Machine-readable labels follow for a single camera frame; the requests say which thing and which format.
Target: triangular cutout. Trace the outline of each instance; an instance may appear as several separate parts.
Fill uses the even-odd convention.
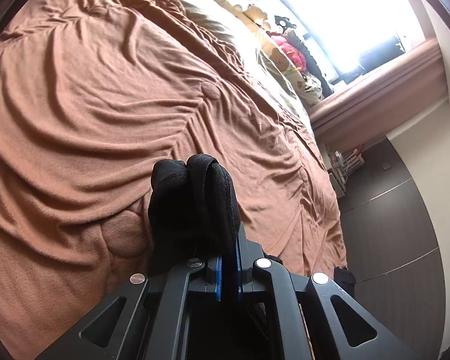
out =
[[[338,320],[345,333],[348,344],[357,347],[377,337],[377,331],[371,327],[347,302],[338,295],[330,297],[331,304],[337,313]]]
[[[82,331],[80,337],[99,347],[107,347],[126,302],[125,297],[117,298]]]

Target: floor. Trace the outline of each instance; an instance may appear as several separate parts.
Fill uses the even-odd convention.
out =
[[[385,139],[363,158],[338,201],[356,300],[417,354],[436,360],[445,284],[435,231],[392,144]]]

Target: window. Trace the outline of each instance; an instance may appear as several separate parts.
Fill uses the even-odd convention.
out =
[[[395,40],[395,51],[403,53],[425,40],[408,0],[248,1],[265,11],[271,24],[275,15],[288,17],[331,83],[367,71],[364,56],[381,45]]]

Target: wrinkled blanket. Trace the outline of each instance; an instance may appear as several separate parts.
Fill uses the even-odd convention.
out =
[[[309,275],[345,266],[315,141],[177,0],[30,0],[0,37],[0,340],[33,359],[145,272],[156,161],[205,152],[247,237]]]

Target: pink plush toy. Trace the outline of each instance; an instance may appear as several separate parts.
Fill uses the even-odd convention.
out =
[[[307,70],[307,62],[303,54],[294,48],[287,39],[279,34],[271,34],[270,37],[278,45],[278,47],[286,54],[286,56],[292,61],[295,67],[300,73]]]

